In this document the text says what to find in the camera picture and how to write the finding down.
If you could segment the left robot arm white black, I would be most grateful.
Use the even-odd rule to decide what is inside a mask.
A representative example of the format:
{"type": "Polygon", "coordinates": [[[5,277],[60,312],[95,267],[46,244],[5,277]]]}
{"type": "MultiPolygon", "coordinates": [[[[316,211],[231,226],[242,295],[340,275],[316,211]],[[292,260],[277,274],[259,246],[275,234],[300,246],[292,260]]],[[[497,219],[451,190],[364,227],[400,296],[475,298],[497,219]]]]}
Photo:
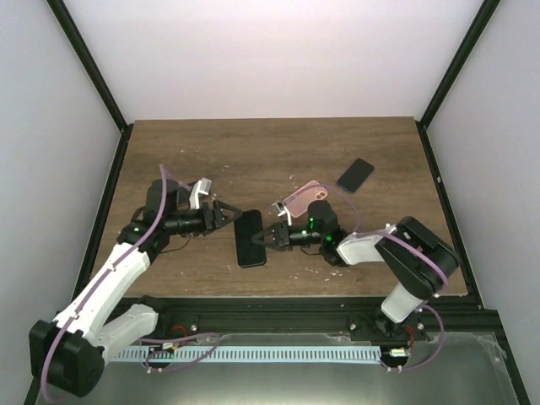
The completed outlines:
{"type": "Polygon", "coordinates": [[[105,367],[121,351],[150,336],[166,339],[172,331],[170,312],[162,301],[144,296],[126,312],[111,313],[130,286],[155,262],[173,236],[212,234],[241,217],[240,209],[216,200],[202,202],[210,180],[191,186],[156,180],[145,204],[117,236],[102,268],[52,321],[38,321],[29,333],[32,375],[44,398],[54,386],[76,397],[88,395],[105,367]]]}

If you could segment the pink phone case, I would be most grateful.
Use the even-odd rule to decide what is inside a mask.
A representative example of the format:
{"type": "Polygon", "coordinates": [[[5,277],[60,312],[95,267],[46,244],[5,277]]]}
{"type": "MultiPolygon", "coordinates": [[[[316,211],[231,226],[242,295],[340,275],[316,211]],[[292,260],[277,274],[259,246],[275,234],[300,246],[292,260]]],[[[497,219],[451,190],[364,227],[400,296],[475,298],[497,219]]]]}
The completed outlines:
{"type": "Polygon", "coordinates": [[[290,213],[293,219],[297,219],[307,213],[308,207],[315,201],[322,201],[328,196],[328,190],[318,181],[308,181],[294,193],[286,197],[283,207],[290,213]]]}

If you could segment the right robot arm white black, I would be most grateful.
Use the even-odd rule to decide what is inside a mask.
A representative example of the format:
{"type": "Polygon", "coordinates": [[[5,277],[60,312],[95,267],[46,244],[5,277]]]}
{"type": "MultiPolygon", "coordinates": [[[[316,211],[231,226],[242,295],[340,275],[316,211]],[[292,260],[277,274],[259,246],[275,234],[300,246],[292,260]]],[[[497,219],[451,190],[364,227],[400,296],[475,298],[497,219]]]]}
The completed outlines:
{"type": "Polygon", "coordinates": [[[384,229],[348,233],[327,201],[312,202],[307,214],[307,224],[274,223],[254,234],[251,242],[275,251],[318,245],[319,254],[334,267],[385,263],[397,285],[370,322],[386,340],[397,338],[409,316],[440,294],[460,267],[453,248],[414,217],[384,229]]]}

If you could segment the blue smartphone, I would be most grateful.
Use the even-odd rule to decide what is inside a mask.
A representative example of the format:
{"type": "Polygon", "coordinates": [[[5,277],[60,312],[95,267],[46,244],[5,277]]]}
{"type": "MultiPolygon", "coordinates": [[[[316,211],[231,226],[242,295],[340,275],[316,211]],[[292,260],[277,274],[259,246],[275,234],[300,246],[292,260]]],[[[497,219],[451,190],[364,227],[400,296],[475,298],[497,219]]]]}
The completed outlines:
{"type": "Polygon", "coordinates": [[[337,185],[344,191],[353,194],[359,190],[374,170],[375,167],[371,163],[363,159],[356,159],[338,178],[337,185]]]}

